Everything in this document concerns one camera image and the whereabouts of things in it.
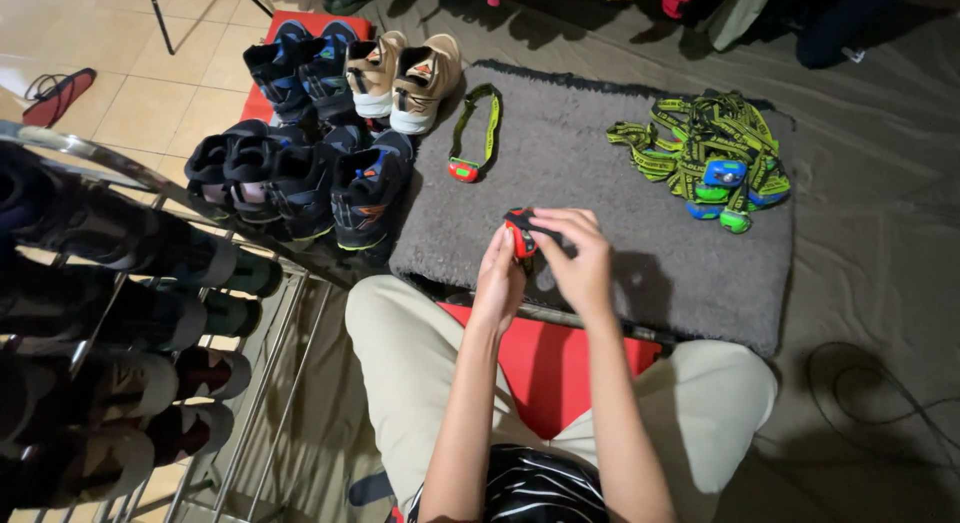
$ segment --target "cable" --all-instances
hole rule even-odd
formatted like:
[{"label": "cable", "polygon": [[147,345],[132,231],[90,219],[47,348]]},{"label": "cable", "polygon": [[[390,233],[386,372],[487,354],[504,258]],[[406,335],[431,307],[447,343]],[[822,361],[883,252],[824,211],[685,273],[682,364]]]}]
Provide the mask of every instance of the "cable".
[{"label": "cable", "polygon": [[[830,347],[835,347],[835,346],[840,346],[840,347],[845,347],[845,348],[848,348],[848,349],[853,349],[853,350],[857,351],[859,354],[862,354],[862,355],[864,355],[865,357],[867,357],[868,360],[871,362],[871,365],[870,365],[870,366],[866,366],[866,365],[850,365],[850,366],[844,367],[843,369],[841,369],[840,371],[838,371],[838,372],[833,376],[834,378],[832,379],[832,381],[831,381],[831,383],[830,383],[830,385],[831,385],[831,386],[830,386],[830,390],[831,390],[830,393],[831,393],[831,395],[832,395],[833,398],[834,398],[834,399],[833,399],[833,400],[834,400],[834,403],[835,403],[836,406],[840,409],[840,411],[843,412],[844,415],[846,415],[847,418],[849,418],[849,419],[851,419],[851,420],[853,420],[853,421],[855,421],[855,422],[857,422],[857,423],[859,423],[859,424],[868,425],[868,426],[883,426],[883,425],[889,425],[889,424],[893,424],[893,423],[895,423],[895,422],[899,422],[899,421],[905,420],[905,419],[907,419],[907,418],[911,418],[911,417],[913,417],[913,416],[917,416],[917,415],[918,415],[921,419],[923,419],[923,422],[926,423],[927,428],[930,430],[930,433],[933,435],[934,439],[937,441],[937,444],[940,446],[941,450],[943,451],[943,454],[945,455],[945,457],[946,457],[946,459],[947,459],[946,461],[948,461],[948,462],[931,461],[931,460],[924,459],[924,458],[921,458],[921,457],[910,456],[910,455],[902,455],[902,454],[898,454],[898,453],[885,452],[885,451],[883,451],[883,450],[878,450],[877,448],[874,448],[874,447],[872,447],[872,446],[868,446],[868,445],[866,445],[866,444],[864,444],[864,443],[856,440],[855,438],[853,438],[853,437],[852,437],[851,435],[849,435],[848,433],[846,433],[846,432],[844,432],[844,431],[841,431],[841,430],[834,424],[834,421],[831,420],[831,419],[826,415],[827,413],[826,413],[826,411],[824,410],[824,407],[823,407],[823,405],[821,404],[821,401],[820,401],[820,399],[819,399],[818,396],[817,396],[817,390],[814,389],[814,387],[813,387],[813,386],[814,386],[814,383],[813,383],[813,360],[814,360],[814,358],[815,358],[818,354],[820,354],[820,353],[822,352],[823,349],[830,348]],[[805,372],[806,377],[807,377],[807,378],[806,378],[806,382],[807,382],[807,385],[808,385],[808,389],[810,390],[810,398],[813,400],[814,406],[816,406],[816,407],[817,407],[817,410],[820,412],[821,417],[823,418],[823,420],[824,420],[825,422],[827,422],[826,424],[829,425],[832,430],[834,430],[833,432],[835,432],[835,433],[836,433],[840,438],[842,438],[846,443],[850,444],[850,445],[853,446],[854,448],[857,448],[859,451],[861,451],[861,452],[863,452],[863,453],[865,453],[865,454],[867,454],[867,455],[870,455],[870,457],[863,458],[863,459],[848,459],[848,460],[837,460],[837,459],[800,459],[800,458],[798,458],[798,459],[777,459],[777,460],[771,460],[771,461],[769,461],[769,462],[774,463],[774,464],[782,464],[782,463],[783,463],[783,464],[787,464],[787,465],[810,465],[810,466],[813,466],[813,465],[838,466],[838,465],[867,464],[867,463],[874,463],[874,464],[876,464],[876,463],[883,463],[883,464],[887,464],[887,465],[911,465],[911,466],[913,466],[913,465],[918,465],[918,466],[926,466],[926,467],[933,467],[933,468],[946,468],[946,469],[950,469],[950,470],[953,472],[953,474],[954,474],[954,476],[956,477],[956,479],[957,479],[958,481],[960,481],[960,466],[958,466],[958,465],[956,464],[956,461],[955,461],[954,458],[953,458],[954,456],[951,454],[951,452],[950,452],[951,450],[950,450],[950,448],[949,448],[950,446],[953,446],[954,448],[960,450],[960,442],[957,442],[957,440],[955,440],[954,438],[952,438],[952,437],[950,437],[948,434],[946,434],[946,432],[944,432],[943,429],[942,429],[936,422],[933,421],[933,419],[930,417],[930,415],[929,415],[929,413],[928,413],[928,411],[930,410],[930,408],[933,408],[934,406],[940,406],[940,405],[942,405],[943,403],[958,403],[958,402],[960,402],[960,396],[944,397],[944,398],[942,398],[942,399],[938,399],[938,400],[933,401],[933,402],[931,402],[931,403],[921,404],[919,401],[917,401],[917,398],[914,397],[914,395],[910,392],[910,390],[908,390],[908,389],[906,388],[906,386],[904,386],[904,384],[897,378],[897,376],[894,375],[893,372],[891,372],[890,369],[888,369],[885,365],[883,365],[883,363],[881,363],[879,359],[877,359],[876,357],[874,357],[874,356],[873,356],[872,354],[870,354],[869,352],[863,350],[863,349],[860,348],[858,345],[854,345],[854,344],[852,344],[852,343],[847,343],[847,342],[843,342],[843,341],[832,341],[832,342],[823,343],[823,344],[817,346],[815,349],[813,349],[813,351],[807,356],[806,361],[807,361],[807,362],[805,363],[805,367],[804,367],[805,370],[804,370],[804,372]],[[913,409],[910,410],[910,411],[908,411],[908,412],[906,412],[906,413],[900,414],[900,415],[898,415],[898,416],[894,416],[894,417],[892,417],[892,418],[883,419],[883,420],[875,420],[875,419],[864,418],[864,417],[862,417],[862,416],[859,416],[859,415],[855,414],[854,412],[852,412],[851,410],[849,410],[848,408],[846,408],[846,406],[843,405],[843,403],[841,402],[841,398],[840,398],[840,383],[841,383],[841,381],[842,381],[847,375],[849,375],[849,374],[851,374],[851,373],[854,373],[854,372],[867,373],[867,374],[870,374],[870,375],[874,375],[875,377],[877,377],[877,378],[881,379],[882,381],[886,382],[887,384],[891,385],[891,386],[894,388],[894,390],[896,390],[896,392],[899,393],[900,396],[903,397],[903,398],[906,400],[906,402],[907,402]],[[761,440],[766,440],[766,441],[770,441],[770,442],[775,442],[774,439],[771,439],[771,438],[769,438],[769,437],[765,437],[765,436],[760,435],[760,434],[757,434],[755,437],[758,438],[758,439],[761,439]]]}]

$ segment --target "beige sneaker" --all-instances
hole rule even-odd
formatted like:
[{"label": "beige sneaker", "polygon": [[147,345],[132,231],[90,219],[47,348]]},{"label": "beige sneaker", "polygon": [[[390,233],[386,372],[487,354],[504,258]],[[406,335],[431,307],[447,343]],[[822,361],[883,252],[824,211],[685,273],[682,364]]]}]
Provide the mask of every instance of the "beige sneaker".
[{"label": "beige sneaker", "polygon": [[387,32],[376,40],[351,43],[346,49],[346,79],[353,90],[353,105],[360,117],[378,118],[394,107],[397,58],[407,47],[400,32]]},{"label": "beige sneaker", "polygon": [[454,38],[438,35],[423,46],[403,49],[396,63],[390,127],[404,135],[422,135],[437,120],[440,100],[460,82],[460,48]]}]

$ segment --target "tiled floor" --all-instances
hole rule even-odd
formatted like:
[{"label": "tiled floor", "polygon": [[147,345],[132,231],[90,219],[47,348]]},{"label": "tiled floor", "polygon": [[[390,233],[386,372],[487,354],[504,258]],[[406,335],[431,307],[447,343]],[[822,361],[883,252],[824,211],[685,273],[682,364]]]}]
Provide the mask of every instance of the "tiled floor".
[{"label": "tiled floor", "polygon": [[[280,10],[320,10],[320,0],[265,1]],[[166,51],[150,0],[0,0],[0,119],[20,120],[29,106],[24,91],[37,76],[92,67],[96,82],[55,129],[184,184],[184,163],[197,142],[239,119],[251,86],[241,54],[261,42],[270,18],[250,0],[157,2],[175,56]],[[232,343],[215,341],[222,344]],[[157,469],[144,501],[172,492],[182,470]],[[78,506],[72,520],[87,523],[95,510],[96,504]],[[162,521],[164,513],[157,509],[138,520]],[[18,512],[13,520],[26,523],[34,515]],[[51,510],[44,521],[62,515]]]}]

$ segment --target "red mat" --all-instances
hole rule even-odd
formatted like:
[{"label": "red mat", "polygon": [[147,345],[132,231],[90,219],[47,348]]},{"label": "red mat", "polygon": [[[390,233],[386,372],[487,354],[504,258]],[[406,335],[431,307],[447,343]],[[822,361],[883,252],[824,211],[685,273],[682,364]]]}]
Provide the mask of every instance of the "red mat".
[{"label": "red mat", "polygon": [[[438,304],[461,324],[471,309]],[[553,438],[590,409],[587,333],[575,328],[518,318],[500,341],[498,361],[523,423],[540,438]],[[625,337],[630,371],[639,375],[661,346]]]},{"label": "red mat", "polygon": [[[273,22],[270,23],[270,30],[267,31],[267,37],[264,38],[267,43],[274,42],[274,36],[277,35],[277,28],[287,20],[297,20],[300,24],[307,29],[311,34],[318,36],[320,32],[324,30],[324,26],[330,24],[332,20],[342,20],[349,24],[354,32],[357,33],[357,37],[360,40],[366,40],[370,38],[371,35],[371,26],[370,23],[364,20],[363,18],[355,18],[353,16],[333,16],[330,14],[315,14],[315,13],[294,13],[291,11],[277,11],[273,15]],[[249,91],[249,96],[246,98],[246,104],[243,108],[243,114],[241,114],[240,119],[254,119],[259,118],[263,121],[270,123],[270,118],[274,116],[274,109],[270,106],[270,103],[267,99],[260,93],[260,89],[257,85]]]}]

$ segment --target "metal shoe rack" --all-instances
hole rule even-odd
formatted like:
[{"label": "metal shoe rack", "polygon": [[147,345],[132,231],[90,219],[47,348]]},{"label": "metal shoe rack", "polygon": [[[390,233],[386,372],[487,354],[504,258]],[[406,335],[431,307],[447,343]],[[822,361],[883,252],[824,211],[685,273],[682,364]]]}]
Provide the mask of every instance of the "metal shoe rack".
[{"label": "metal shoe rack", "polygon": [[[151,207],[155,210],[163,209],[164,203],[168,199],[179,203],[191,210],[196,211],[200,216],[171,210],[170,212],[174,215],[177,215],[188,222],[209,227],[210,232],[216,232],[218,229],[221,229],[225,231],[223,236],[226,239],[229,239],[238,246],[247,248],[252,252],[259,253],[264,256],[270,256],[272,259],[278,261],[283,267],[283,270],[289,279],[286,280],[286,285],[281,286],[282,290],[279,292],[284,292],[284,289],[289,291],[292,286],[292,298],[287,300],[282,299],[285,298],[285,296],[281,296],[282,298],[278,302],[275,312],[272,314],[272,320],[274,322],[279,321],[279,330],[276,331],[275,337],[272,339],[273,341],[269,346],[267,346],[267,341],[262,341],[261,343],[264,345],[262,348],[267,351],[267,357],[262,365],[262,374],[259,375],[259,377],[254,375],[250,386],[246,389],[244,394],[240,396],[241,398],[253,399],[251,403],[248,404],[245,401],[242,405],[242,407],[246,407],[249,410],[246,412],[246,416],[242,421],[239,419],[237,420],[237,426],[234,427],[232,440],[228,443],[228,445],[233,446],[233,452],[230,453],[228,458],[229,464],[227,465],[226,471],[222,473],[222,476],[214,476],[214,473],[210,472],[210,470],[207,470],[206,472],[201,470],[204,467],[211,469],[212,467],[210,463],[214,457],[218,456],[218,454],[191,457],[189,464],[184,468],[185,471],[180,479],[180,484],[173,493],[145,504],[141,503],[144,492],[147,489],[147,482],[150,480],[148,478],[140,486],[138,486],[133,493],[130,493],[120,499],[102,502],[99,505],[96,514],[94,515],[93,521],[96,523],[106,523],[108,519],[112,519],[112,523],[129,523],[130,520],[142,514],[158,509],[163,505],[168,505],[164,523],[173,523],[175,520],[177,520],[178,515],[183,515],[184,504],[190,504],[192,506],[196,506],[202,511],[208,511],[211,514],[213,523],[217,523],[222,517],[227,517],[230,520],[244,523],[268,523],[269,521],[278,517],[284,509],[284,504],[275,506],[275,509],[267,515],[254,519],[256,507],[258,503],[261,502],[258,497],[264,489],[264,483],[267,480],[271,462],[274,459],[273,457],[275,451],[280,441],[282,432],[284,431],[284,425],[287,423],[290,417],[291,408],[294,403],[294,397],[297,393],[296,390],[298,389],[298,386],[301,382],[301,377],[305,372],[304,366],[307,363],[310,347],[312,346],[314,339],[317,337],[318,329],[320,328],[319,324],[323,318],[322,316],[324,313],[324,308],[328,302],[327,300],[329,299],[330,293],[334,286],[342,289],[347,289],[351,286],[350,283],[347,282],[348,279],[351,278],[350,273],[337,273],[336,269],[331,269],[329,266],[320,265],[317,261],[318,257],[316,256],[310,256],[304,252],[292,251],[283,244],[270,238],[270,236],[258,233],[253,227],[246,225],[243,221],[237,220],[236,217],[228,217],[226,213],[216,206],[210,205],[207,202],[204,202],[203,200],[189,194],[186,189],[171,183],[168,179],[164,178],[157,172],[153,172],[135,161],[132,161],[112,150],[103,148],[102,146],[92,142],[80,139],[76,136],[62,135],[51,130],[37,127],[27,127],[18,123],[2,120],[0,120],[0,140],[12,141],[25,146],[34,146],[38,148],[54,150],[80,158],[82,160],[99,164],[105,170],[120,173],[121,175],[117,176],[110,172],[104,172],[101,170],[90,170],[85,167],[63,164],[49,159],[44,160],[46,164],[61,170],[81,174],[85,179],[99,182],[102,186],[120,186],[138,191],[144,191],[147,193],[153,193],[156,195],[156,197],[152,201]],[[68,258],[66,255],[59,254],[55,256],[53,263],[57,266],[64,265],[67,259]],[[285,405],[283,406],[283,413],[279,421],[280,423],[276,427],[276,434],[272,437],[273,440],[270,443],[270,451],[267,453],[267,461],[263,465],[262,475],[260,476],[258,487],[256,489],[257,492],[253,496],[253,503],[249,511],[249,516],[247,519],[243,519],[238,516],[224,514],[223,510],[225,507],[225,502],[227,501],[227,494],[230,493],[232,486],[237,480],[240,462],[244,457],[247,447],[251,443],[250,439],[252,436],[250,433],[254,428],[254,422],[258,420],[258,417],[260,419],[266,419],[266,417],[261,416],[261,414],[265,414],[265,410],[263,410],[264,401],[266,399],[267,391],[271,387],[270,384],[272,382],[272,378],[274,377],[274,370],[280,361],[278,359],[281,353],[280,350],[283,347],[283,342],[286,340],[288,331],[290,329],[291,318],[293,317],[294,312],[301,307],[302,301],[304,300],[303,297],[305,295],[304,289],[306,288],[308,280],[311,279],[325,282],[323,285],[324,290],[322,291],[323,298],[321,299],[319,303],[320,306],[316,311],[316,318],[313,321],[309,338],[306,340],[306,346],[302,351],[302,357],[295,365],[296,375],[294,376],[292,384],[290,384],[290,393],[286,398]],[[108,309],[113,305],[117,293],[126,280],[126,274],[119,273],[117,275],[114,293],[109,301],[109,305],[107,306]],[[158,283],[158,281],[150,280],[150,283]],[[216,289],[205,288],[201,291],[200,296],[203,297],[210,291],[216,291]],[[264,310],[264,318],[261,323],[266,322],[267,320],[267,311]],[[83,366],[84,358],[87,356],[87,353],[93,346],[99,328],[100,327],[98,325],[97,329],[94,330],[89,339],[81,341],[77,344],[71,360],[71,373],[73,375],[76,375],[78,369]],[[212,341],[212,337],[212,335],[205,335],[201,338],[201,341],[198,344],[201,346],[209,346]],[[3,350],[15,352],[20,342],[21,341],[18,337],[12,336],[4,344]],[[243,352],[246,345],[246,338],[240,339],[236,350]],[[22,451],[20,452],[21,457],[25,458],[29,456],[31,451],[30,449],[31,448],[29,446],[22,447]],[[212,505],[201,504],[193,499],[195,494],[206,489],[216,491],[216,501]],[[278,495],[277,497],[279,499],[286,499],[285,502],[289,502],[291,495],[292,491],[287,492],[284,495]],[[74,515],[75,508],[75,505],[67,508],[60,519],[60,523],[67,523],[70,521]],[[42,523],[46,514],[47,510],[40,510],[34,517],[33,523]],[[10,514],[7,513],[0,515],[6,519],[6,517],[9,517]]]}]

